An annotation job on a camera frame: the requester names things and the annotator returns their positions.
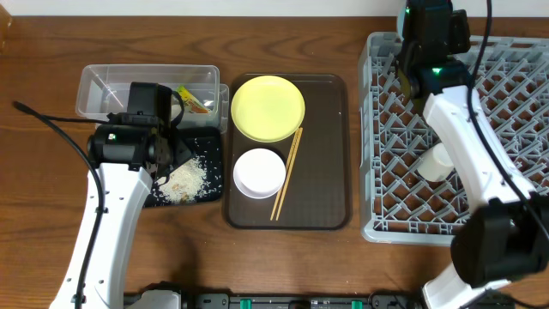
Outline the green yellow snack wrapper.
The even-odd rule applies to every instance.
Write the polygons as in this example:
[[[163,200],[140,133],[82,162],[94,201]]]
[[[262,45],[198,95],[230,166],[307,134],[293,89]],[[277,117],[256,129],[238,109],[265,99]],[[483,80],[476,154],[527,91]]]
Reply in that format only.
[[[177,87],[176,91],[184,102],[184,109],[186,112],[197,114],[210,113],[210,110],[184,86]]]

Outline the white bowl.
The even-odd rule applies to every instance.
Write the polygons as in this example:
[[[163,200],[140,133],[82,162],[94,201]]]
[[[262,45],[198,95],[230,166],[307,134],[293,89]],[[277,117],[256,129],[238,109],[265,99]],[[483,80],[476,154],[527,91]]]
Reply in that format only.
[[[238,190],[253,199],[272,197],[286,179],[284,161],[274,151],[254,148],[236,161],[232,177]]]

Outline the white cup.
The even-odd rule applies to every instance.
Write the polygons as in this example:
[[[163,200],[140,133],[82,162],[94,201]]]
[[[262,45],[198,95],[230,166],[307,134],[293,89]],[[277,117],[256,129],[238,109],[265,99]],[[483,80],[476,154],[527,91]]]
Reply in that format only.
[[[454,170],[454,164],[444,145],[439,142],[419,158],[418,174],[430,182],[441,182]]]

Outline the light blue bowl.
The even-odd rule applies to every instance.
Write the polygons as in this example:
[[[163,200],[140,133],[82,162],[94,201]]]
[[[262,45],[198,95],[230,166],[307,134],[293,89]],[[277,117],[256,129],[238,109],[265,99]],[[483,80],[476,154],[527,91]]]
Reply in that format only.
[[[399,14],[397,15],[397,19],[396,19],[397,34],[398,34],[398,37],[401,41],[404,40],[404,38],[403,38],[403,28],[404,28],[404,21],[405,21],[406,13],[407,13],[407,7],[403,6],[400,9]]]

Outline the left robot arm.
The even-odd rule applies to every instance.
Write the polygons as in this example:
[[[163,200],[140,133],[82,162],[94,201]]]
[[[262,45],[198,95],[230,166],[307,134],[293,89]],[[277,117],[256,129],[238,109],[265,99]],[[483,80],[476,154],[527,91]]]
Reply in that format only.
[[[53,308],[121,308],[136,225],[157,177],[190,158],[179,118],[110,115],[79,153],[87,200]]]

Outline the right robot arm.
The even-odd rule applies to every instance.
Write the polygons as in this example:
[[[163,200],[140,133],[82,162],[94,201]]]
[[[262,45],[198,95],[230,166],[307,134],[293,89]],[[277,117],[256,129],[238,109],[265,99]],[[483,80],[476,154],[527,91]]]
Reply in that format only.
[[[450,265],[422,290],[424,308],[469,308],[548,265],[548,199],[510,160],[474,86],[467,14],[449,0],[409,1],[396,70],[401,91],[444,145],[471,217],[452,239]]]

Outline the grey dishwasher rack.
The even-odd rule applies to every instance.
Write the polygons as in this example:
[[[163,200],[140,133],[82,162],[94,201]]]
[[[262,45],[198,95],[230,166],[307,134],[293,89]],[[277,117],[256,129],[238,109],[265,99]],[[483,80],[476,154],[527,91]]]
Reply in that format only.
[[[371,242],[450,244],[469,217],[457,174],[431,183],[418,175],[420,156],[437,135],[400,90],[397,33],[372,33],[361,53],[360,224]],[[548,192],[548,42],[480,36],[461,61],[476,70],[481,105],[517,168]]]

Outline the clear plastic bin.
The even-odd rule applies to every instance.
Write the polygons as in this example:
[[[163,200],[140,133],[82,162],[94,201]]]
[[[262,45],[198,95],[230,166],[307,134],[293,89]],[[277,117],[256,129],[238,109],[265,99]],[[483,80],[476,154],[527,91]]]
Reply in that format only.
[[[229,87],[220,82],[219,69],[214,65],[91,64],[81,74],[76,113],[106,121],[109,113],[125,112],[132,82],[159,83],[173,90],[184,86],[210,113],[184,112],[178,128],[214,127],[226,132]]]

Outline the yellow plate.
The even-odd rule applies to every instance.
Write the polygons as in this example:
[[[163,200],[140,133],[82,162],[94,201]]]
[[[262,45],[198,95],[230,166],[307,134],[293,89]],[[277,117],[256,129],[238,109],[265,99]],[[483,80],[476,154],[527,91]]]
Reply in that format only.
[[[279,142],[305,118],[305,97],[280,76],[257,76],[244,82],[232,98],[231,116],[241,134],[256,142]]]

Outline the brown serving tray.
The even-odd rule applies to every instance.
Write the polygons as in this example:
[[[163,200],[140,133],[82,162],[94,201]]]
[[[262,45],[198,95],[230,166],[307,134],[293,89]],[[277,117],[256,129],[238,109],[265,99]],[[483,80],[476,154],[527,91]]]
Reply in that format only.
[[[284,77],[304,96],[305,118],[282,207],[274,208],[274,197],[247,197],[234,184],[232,171],[237,159],[261,144],[230,124],[224,218],[239,229],[340,229],[352,214],[347,86],[339,76],[330,74],[286,73]]]

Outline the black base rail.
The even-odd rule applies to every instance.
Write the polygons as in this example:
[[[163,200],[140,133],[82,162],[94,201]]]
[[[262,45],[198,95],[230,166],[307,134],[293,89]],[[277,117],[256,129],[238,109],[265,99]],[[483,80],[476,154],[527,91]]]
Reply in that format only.
[[[145,292],[172,289],[181,295],[181,307],[188,309],[424,309],[415,294],[378,290],[371,294],[234,294],[229,289],[186,290],[173,282],[152,283],[139,292],[124,294],[124,307],[134,305]]]

